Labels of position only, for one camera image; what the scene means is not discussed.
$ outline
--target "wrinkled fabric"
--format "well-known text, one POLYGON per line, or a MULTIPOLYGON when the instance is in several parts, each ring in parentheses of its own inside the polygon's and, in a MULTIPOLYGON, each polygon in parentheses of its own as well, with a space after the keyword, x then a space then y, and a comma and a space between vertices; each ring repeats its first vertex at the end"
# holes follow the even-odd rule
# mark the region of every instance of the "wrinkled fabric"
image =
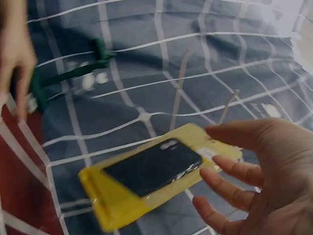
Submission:
MULTIPOLYGON (((116 52, 108 68, 45 90, 44 150, 70 235, 104 234, 77 174, 169 131, 188 49, 176 128, 218 123, 231 93, 240 90, 225 122, 281 117, 313 130, 312 76, 295 61, 291 43, 308 1, 294 2, 294 12, 286 13, 272 0, 28 1, 42 79, 94 62, 93 38, 116 52)), ((257 163, 243 152, 245 161, 257 163)), ((204 182, 190 192, 205 195, 231 220, 246 217, 204 182)), ((215 233, 183 192, 114 234, 215 233)))

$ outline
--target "plaid fabric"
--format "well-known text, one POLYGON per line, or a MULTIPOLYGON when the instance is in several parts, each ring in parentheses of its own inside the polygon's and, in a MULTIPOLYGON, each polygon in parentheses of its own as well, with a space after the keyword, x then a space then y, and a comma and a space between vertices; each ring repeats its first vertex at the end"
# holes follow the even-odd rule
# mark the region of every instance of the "plaid fabric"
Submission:
MULTIPOLYGON (((180 62, 189 48, 176 127, 217 123, 238 89, 225 121, 282 117, 313 129, 313 80, 295 62, 291 44, 309 1, 295 0, 293 11, 277 0, 28 3, 44 79, 92 62, 92 38, 117 52, 107 69, 46 90, 44 150, 65 234, 103 234, 77 174, 169 131, 180 62)), ((244 156, 257 162, 251 152, 244 156)), ((194 194, 207 196, 231 220, 246 217, 200 182, 114 234, 214 235, 191 204, 194 194)))

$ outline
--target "green clip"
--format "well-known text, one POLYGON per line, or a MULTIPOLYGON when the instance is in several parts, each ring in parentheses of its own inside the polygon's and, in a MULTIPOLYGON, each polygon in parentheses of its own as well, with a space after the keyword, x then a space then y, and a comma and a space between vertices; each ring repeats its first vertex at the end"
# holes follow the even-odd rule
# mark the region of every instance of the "green clip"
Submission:
POLYGON ((93 39, 91 41, 91 46, 94 49, 95 57, 97 60, 97 62, 93 64, 85 65, 45 80, 41 79, 41 76, 37 69, 34 70, 33 77, 30 83, 30 90, 37 100, 38 110, 41 113, 43 113, 48 106, 48 101, 43 91, 43 88, 74 77, 80 77, 88 73, 92 73, 96 69, 106 68, 108 66, 109 60, 115 56, 114 53, 105 50, 104 43, 99 39, 93 39))

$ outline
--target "yellow waterproof phone pouch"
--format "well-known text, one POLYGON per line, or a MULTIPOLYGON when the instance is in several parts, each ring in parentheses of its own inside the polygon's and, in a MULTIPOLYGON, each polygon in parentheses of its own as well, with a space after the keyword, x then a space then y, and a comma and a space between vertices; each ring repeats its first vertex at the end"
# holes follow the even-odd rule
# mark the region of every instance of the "yellow waterproof phone pouch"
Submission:
POLYGON ((194 124, 84 168, 79 178, 105 232, 124 227, 201 180, 199 169, 218 172, 211 158, 235 160, 241 151, 215 140, 194 124))

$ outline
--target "phone screen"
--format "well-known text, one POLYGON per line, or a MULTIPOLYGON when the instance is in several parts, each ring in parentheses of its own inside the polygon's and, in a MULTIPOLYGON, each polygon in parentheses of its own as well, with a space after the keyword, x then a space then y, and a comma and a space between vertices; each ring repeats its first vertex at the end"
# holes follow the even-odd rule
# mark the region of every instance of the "phone screen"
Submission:
POLYGON ((177 139, 168 139, 103 169, 139 197, 178 180, 202 164, 202 157, 177 139))

